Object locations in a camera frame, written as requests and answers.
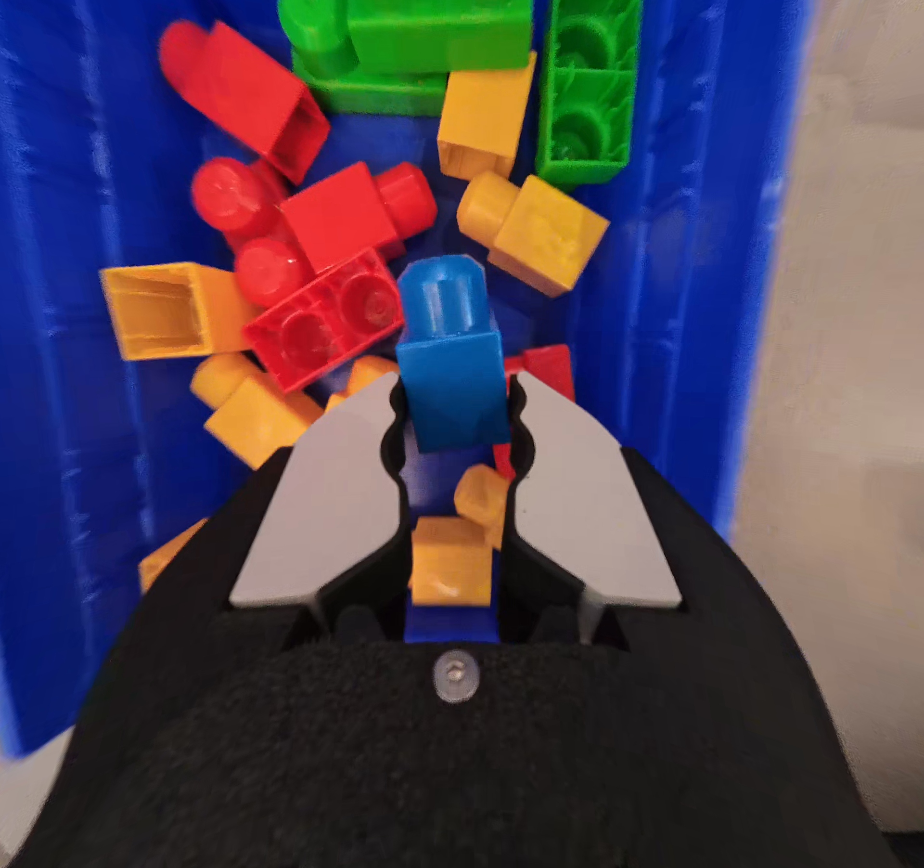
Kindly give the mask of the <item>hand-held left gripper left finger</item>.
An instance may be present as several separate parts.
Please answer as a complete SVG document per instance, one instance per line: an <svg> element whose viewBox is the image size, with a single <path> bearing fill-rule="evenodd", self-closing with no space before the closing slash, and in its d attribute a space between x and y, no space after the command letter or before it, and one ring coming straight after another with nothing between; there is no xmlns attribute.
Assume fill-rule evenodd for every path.
<svg viewBox="0 0 924 868"><path fill-rule="evenodd" d="M233 608L303 607L331 631L347 608L403 605L407 418L401 380L385 374L297 440L230 592Z"/></svg>

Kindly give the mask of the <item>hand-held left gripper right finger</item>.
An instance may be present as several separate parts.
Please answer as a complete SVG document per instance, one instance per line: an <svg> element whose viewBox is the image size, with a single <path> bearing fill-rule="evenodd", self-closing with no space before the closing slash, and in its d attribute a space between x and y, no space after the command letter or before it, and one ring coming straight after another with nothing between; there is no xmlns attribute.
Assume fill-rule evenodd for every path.
<svg viewBox="0 0 924 868"><path fill-rule="evenodd" d="M529 372L510 381L502 598L522 627L573 614L581 643L618 642L616 608L676 610L682 595L623 447Z"/></svg>

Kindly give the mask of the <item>blue toy block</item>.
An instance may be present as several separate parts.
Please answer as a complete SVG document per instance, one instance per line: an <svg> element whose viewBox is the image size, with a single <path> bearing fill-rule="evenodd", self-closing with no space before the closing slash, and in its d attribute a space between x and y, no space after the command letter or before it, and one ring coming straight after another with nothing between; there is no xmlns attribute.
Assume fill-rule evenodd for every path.
<svg viewBox="0 0 924 868"><path fill-rule="evenodd" d="M398 290L396 353L419 451L509 443L502 336L482 265L465 254L412 261Z"/></svg>

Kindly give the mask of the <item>pile of colourful toy blocks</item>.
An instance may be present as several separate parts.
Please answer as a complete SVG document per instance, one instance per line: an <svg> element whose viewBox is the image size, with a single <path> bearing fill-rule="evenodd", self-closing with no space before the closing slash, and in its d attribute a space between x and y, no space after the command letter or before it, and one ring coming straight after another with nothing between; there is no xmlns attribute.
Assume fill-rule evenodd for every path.
<svg viewBox="0 0 924 868"><path fill-rule="evenodd" d="M550 298L574 288L609 222L538 176L511 183L536 54L530 47L533 0L279 0L293 53L321 59L319 71L374 74L449 72L438 135L441 170L468 181L457 207L464 237L488 261ZM388 262L408 238L432 227L437 205L421 169L410 163L378 176L354 165L301 192L297 186L327 139L329 123L309 82L287 71L222 21L210 29L178 19L157 46L174 91L258 156L236 175L255 180L257 208L216 228L237 235L236 271L191 262L108 268L103 292L126 361L206 357L193 388L218 419L239 395L265 396L292 420L311 418L294 441L252 467L256 481L228 502L179 552L154 588L161 605L191 597L203 610L230 605L230 592L297 440L325 414L385 374L400 376L402 328L320 377L283 393L248 348L245 324L364 248ZM449 572L491 576L502 553L507 491L514 481L510 441L422 454L405 425L402 478L410 499L413 598L424 605L488 604L482 593L450 590Z"/></svg>

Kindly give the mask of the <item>blue plastic bin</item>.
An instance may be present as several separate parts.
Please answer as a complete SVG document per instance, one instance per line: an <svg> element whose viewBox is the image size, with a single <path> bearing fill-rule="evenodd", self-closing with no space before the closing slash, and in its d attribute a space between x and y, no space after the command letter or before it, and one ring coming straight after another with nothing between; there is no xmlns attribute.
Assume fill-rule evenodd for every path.
<svg viewBox="0 0 924 868"><path fill-rule="evenodd" d="M550 0L536 0L540 41ZM507 350L571 346L577 398L730 532L814 0L644 0L629 165L578 197L611 227L575 290L489 277ZM69 728L137 565L247 469L192 359L129 366L99 277L227 266L191 177L242 155L167 85L174 19L287 59L276 0L2 0L2 752Z"/></svg>

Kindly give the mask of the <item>grey desk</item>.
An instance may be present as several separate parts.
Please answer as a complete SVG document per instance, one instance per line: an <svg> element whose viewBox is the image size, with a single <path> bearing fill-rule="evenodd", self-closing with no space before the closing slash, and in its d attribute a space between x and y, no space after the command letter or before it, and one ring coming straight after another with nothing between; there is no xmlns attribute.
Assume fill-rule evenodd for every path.
<svg viewBox="0 0 924 868"><path fill-rule="evenodd" d="M814 0L729 535L922 828L922 0Z"/></svg>

